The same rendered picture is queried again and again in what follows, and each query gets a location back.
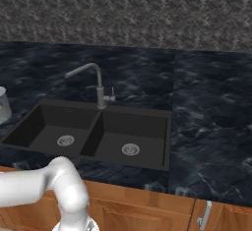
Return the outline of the black double sink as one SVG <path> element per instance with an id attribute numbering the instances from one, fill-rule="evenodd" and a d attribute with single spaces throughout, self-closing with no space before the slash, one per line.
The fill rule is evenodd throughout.
<path id="1" fill-rule="evenodd" d="M 42 99 L 0 141 L 3 146 L 166 171 L 169 111 Z"/>

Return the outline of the grey metal tap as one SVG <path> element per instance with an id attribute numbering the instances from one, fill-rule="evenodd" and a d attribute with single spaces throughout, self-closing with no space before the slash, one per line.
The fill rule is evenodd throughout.
<path id="1" fill-rule="evenodd" d="M 116 100 L 115 94 L 112 96 L 104 94 L 104 87 L 102 85 L 101 69 L 96 63 L 88 63 L 82 67 L 79 67 L 73 71 L 65 74 L 65 78 L 71 78 L 77 74 L 84 72 L 87 69 L 94 68 L 96 71 L 97 87 L 96 87 L 96 97 L 97 97 L 97 108 L 104 109 L 107 102 L 114 102 Z"/>

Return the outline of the wooden cupboard door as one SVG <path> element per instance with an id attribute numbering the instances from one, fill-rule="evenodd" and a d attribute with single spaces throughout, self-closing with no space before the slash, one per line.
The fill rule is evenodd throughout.
<path id="1" fill-rule="evenodd" d="M 90 199 L 89 213 L 100 231 L 188 231 L 190 214 Z"/>
<path id="2" fill-rule="evenodd" d="M 204 231 L 252 231 L 252 207 L 212 202 L 213 206 Z M 202 217 L 206 201 L 195 200 L 188 231 L 199 231 L 197 218 Z"/>

